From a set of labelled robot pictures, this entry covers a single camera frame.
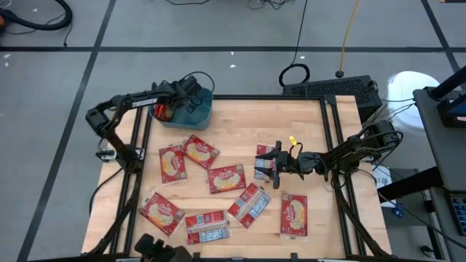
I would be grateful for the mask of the white paper sheet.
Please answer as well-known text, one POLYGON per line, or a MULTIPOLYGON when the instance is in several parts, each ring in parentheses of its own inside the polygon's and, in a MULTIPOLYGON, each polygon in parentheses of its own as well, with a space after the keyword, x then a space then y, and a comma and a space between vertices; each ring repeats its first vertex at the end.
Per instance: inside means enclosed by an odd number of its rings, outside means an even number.
MULTIPOLYGON (((388 186, 392 183, 392 176, 390 174, 390 170, 388 167, 383 167, 382 165, 378 166, 374 171, 373 175, 376 179, 376 187, 382 188, 384 186, 388 186)), ((393 200, 392 203, 390 202, 383 202, 381 203, 381 207, 385 208, 394 208, 396 201, 393 200)))

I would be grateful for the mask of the black pole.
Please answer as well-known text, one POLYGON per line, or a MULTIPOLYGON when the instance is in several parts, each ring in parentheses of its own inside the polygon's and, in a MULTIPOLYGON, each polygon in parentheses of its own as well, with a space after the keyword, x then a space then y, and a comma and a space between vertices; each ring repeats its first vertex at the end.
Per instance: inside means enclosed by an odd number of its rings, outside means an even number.
POLYGON ((438 100, 440 98, 445 97, 449 94, 452 90, 454 90, 459 85, 466 82, 466 65, 459 69, 456 73, 451 75, 448 79, 444 82, 440 83, 436 88, 428 90, 429 96, 434 99, 438 100))

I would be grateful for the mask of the grey equipment cart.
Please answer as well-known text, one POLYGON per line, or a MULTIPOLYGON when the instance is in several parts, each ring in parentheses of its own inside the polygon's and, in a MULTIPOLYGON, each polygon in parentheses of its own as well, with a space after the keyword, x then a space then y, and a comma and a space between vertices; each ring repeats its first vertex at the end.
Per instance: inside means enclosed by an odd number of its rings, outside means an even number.
POLYGON ((444 127, 438 101, 427 90, 415 90, 414 99, 443 181, 442 186, 430 189, 441 231, 466 246, 466 236, 458 234, 449 208, 450 192, 466 193, 466 128, 444 127))

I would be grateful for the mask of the black computer case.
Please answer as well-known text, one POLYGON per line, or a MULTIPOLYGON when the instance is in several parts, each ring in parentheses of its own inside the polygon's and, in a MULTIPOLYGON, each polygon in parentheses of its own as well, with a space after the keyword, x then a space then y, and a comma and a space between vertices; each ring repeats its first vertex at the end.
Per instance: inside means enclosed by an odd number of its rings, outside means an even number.
POLYGON ((330 79, 301 84, 289 84, 283 87, 284 95, 320 96, 346 95, 354 96, 360 111, 371 114, 382 106, 382 101, 375 88, 375 82, 369 75, 330 79))

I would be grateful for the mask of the dark blue device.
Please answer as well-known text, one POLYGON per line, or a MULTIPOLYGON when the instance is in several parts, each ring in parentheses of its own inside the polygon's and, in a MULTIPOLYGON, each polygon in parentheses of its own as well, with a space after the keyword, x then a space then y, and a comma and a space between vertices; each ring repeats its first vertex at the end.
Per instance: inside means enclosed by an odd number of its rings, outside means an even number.
POLYGON ((455 100, 446 99, 437 109, 444 127, 466 128, 466 95, 455 100))

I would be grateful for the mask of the teal plastic basket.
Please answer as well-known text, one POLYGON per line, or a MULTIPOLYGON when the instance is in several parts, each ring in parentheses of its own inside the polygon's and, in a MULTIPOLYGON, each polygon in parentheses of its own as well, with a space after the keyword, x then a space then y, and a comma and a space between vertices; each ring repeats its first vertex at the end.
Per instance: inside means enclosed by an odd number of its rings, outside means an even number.
POLYGON ((161 122, 154 117, 153 110, 156 104, 149 106, 149 114, 164 127, 186 130, 205 130, 210 124, 213 93, 203 87, 199 96, 202 98, 202 104, 198 106, 192 114, 185 111, 184 108, 176 109, 173 111, 173 117, 170 122, 161 122))

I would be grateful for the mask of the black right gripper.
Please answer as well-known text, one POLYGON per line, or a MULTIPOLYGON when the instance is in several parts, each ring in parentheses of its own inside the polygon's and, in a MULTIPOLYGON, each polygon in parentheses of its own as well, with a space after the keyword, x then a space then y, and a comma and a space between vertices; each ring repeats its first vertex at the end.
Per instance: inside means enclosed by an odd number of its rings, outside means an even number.
POLYGON ((277 141, 273 151, 256 156, 256 159, 275 160, 274 167, 257 167, 256 170, 263 175, 273 179, 273 189, 280 187, 280 173, 287 172, 297 174, 303 178, 298 160, 293 158, 288 151, 282 151, 282 143, 277 141))

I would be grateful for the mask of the black aluminium table frame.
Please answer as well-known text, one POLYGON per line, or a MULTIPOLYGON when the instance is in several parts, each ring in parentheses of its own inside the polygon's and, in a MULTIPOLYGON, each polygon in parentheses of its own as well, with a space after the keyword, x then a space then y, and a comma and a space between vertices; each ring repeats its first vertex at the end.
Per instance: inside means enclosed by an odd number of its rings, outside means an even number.
MULTIPOLYGON (((334 104, 322 100, 305 100, 282 95, 218 95, 213 101, 210 125, 198 136, 216 147, 220 154, 215 167, 241 164, 248 183, 253 181, 254 156, 260 143, 281 141, 291 147, 295 137, 302 151, 325 152, 340 139, 360 131, 360 117, 352 96, 338 96, 334 104)), ((163 185, 159 150, 180 143, 188 130, 166 128, 152 119, 146 109, 128 111, 116 129, 125 142, 144 147, 145 166, 140 175, 140 200, 159 193, 187 215, 199 215, 229 209, 239 191, 211 194, 205 170, 193 162, 186 163, 188 178, 184 182, 163 185)), ((103 188, 95 197, 83 251, 90 251, 114 222, 120 207, 130 197, 134 175, 119 172, 115 162, 105 163, 100 173, 103 188)), ((271 202, 248 228, 230 220, 230 235, 204 244, 187 245, 202 258, 343 258, 346 254, 367 254, 351 222, 337 207, 336 195, 329 183, 316 174, 300 178, 283 174, 279 189, 265 185, 271 202), (307 197, 308 236, 287 239, 280 235, 281 195, 307 197)))

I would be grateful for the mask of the white round stool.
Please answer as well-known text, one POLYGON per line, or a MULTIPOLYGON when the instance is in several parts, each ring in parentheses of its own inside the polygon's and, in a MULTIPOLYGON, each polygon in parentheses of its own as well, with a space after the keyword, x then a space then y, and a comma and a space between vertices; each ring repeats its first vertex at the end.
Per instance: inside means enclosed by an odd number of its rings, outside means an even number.
POLYGON ((414 102, 414 90, 424 87, 437 87, 439 82, 433 77, 416 71, 402 71, 387 80, 388 120, 395 129, 405 135, 423 136, 424 125, 414 102))

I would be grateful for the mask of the black cart support beam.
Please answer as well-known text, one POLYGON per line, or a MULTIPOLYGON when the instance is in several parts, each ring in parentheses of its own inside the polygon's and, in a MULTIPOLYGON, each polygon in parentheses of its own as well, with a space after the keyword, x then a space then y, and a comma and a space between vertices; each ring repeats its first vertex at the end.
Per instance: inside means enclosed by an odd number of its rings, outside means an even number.
POLYGON ((407 178, 379 188, 379 201, 388 202, 406 195, 443 186, 443 180, 437 167, 418 172, 407 178))

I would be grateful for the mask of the dark keyboard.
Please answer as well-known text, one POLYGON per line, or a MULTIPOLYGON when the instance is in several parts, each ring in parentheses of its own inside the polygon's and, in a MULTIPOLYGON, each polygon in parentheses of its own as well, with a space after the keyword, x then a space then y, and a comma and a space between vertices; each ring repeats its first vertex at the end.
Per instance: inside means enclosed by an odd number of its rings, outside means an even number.
POLYGON ((449 208, 458 234, 466 236, 466 196, 451 194, 449 198, 449 208))

